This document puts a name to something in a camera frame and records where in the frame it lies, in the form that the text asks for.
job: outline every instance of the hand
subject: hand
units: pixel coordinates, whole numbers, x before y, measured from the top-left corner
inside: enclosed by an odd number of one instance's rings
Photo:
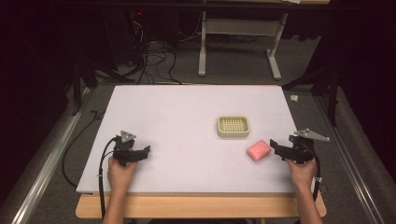
[[[113,157],[108,158],[107,178],[110,182],[112,193],[126,193],[132,182],[136,166],[137,161],[127,167],[123,167]]]
[[[305,164],[297,164],[294,161],[285,159],[290,169],[291,183],[296,189],[311,190],[312,179],[314,178],[317,166],[315,160],[307,161]]]

